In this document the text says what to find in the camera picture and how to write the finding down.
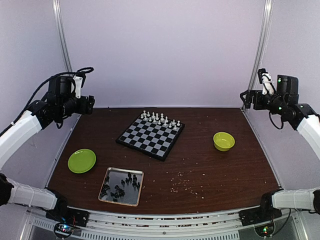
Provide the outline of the black and grey chessboard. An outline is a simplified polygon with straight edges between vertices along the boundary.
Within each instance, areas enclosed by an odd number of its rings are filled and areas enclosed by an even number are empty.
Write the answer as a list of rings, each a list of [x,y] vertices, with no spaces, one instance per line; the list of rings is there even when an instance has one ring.
[[[115,142],[163,162],[184,128],[180,120],[144,109]]]

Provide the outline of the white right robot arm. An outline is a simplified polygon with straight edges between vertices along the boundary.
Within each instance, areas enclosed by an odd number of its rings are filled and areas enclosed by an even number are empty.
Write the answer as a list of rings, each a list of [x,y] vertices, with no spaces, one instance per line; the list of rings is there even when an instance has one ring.
[[[240,94],[245,109],[268,111],[268,115],[279,115],[282,124],[289,125],[309,144],[314,153],[320,154],[320,115],[307,103],[299,103],[299,80],[290,75],[278,75],[273,84],[266,69],[257,71],[261,90],[248,89]],[[266,221],[281,209],[320,212],[320,189],[276,190],[265,193],[256,210],[259,220]]]

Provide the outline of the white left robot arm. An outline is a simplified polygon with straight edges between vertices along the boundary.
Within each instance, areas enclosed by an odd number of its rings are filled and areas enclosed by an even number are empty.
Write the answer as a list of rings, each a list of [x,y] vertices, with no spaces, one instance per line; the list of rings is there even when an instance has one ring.
[[[25,142],[51,123],[61,129],[64,120],[73,114],[92,114],[95,98],[83,96],[81,90],[87,74],[93,71],[93,67],[84,67],[75,72],[57,73],[37,87],[36,92],[48,84],[48,91],[38,100],[34,100],[33,94],[17,118],[0,133],[1,167]],[[72,218],[67,199],[57,191],[19,183],[3,173],[0,175],[0,204],[40,208],[53,213],[61,222]]]

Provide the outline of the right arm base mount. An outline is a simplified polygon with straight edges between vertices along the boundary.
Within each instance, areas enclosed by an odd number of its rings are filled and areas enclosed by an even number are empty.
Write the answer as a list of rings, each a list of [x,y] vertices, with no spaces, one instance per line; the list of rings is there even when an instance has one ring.
[[[262,238],[273,236],[276,232],[275,219],[280,217],[282,212],[279,209],[263,210],[256,207],[239,212],[242,226],[253,226],[255,233]]]

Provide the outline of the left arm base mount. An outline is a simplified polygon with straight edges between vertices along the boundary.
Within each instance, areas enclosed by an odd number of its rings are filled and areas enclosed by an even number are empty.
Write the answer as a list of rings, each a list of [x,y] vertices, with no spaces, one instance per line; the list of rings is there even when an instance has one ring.
[[[54,210],[45,210],[45,217],[56,221],[53,227],[53,233],[58,239],[69,238],[75,230],[80,227],[86,227],[90,213],[85,210],[67,208],[64,216]]]

